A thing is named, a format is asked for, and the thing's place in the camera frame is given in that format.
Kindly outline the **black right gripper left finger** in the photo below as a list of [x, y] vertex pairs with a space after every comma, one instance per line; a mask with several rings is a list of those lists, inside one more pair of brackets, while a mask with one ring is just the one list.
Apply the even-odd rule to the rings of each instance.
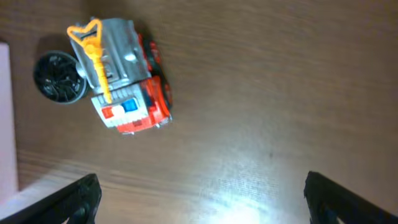
[[1, 224], [94, 224], [102, 197], [96, 174], [88, 174], [42, 200], [1, 219]]

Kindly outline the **small black round container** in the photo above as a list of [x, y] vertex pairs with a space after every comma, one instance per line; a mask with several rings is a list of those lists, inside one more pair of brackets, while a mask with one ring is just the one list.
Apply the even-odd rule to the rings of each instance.
[[62, 51], [41, 55], [35, 63], [33, 79], [40, 93], [54, 103], [70, 105], [84, 98], [88, 81], [77, 71], [78, 60]]

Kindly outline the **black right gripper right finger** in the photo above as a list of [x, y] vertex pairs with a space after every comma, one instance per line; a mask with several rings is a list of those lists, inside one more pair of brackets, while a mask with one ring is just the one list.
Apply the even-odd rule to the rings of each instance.
[[397, 224], [397, 216], [365, 200], [319, 172], [310, 171], [303, 190], [311, 224]]

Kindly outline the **red grey toy fire truck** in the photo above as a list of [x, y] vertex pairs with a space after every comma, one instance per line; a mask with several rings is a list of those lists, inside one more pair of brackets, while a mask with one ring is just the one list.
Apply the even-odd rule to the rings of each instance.
[[67, 28], [76, 69], [107, 128], [135, 134], [172, 120], [171, 87], [159, 48], [132, 20], [97, 19]]

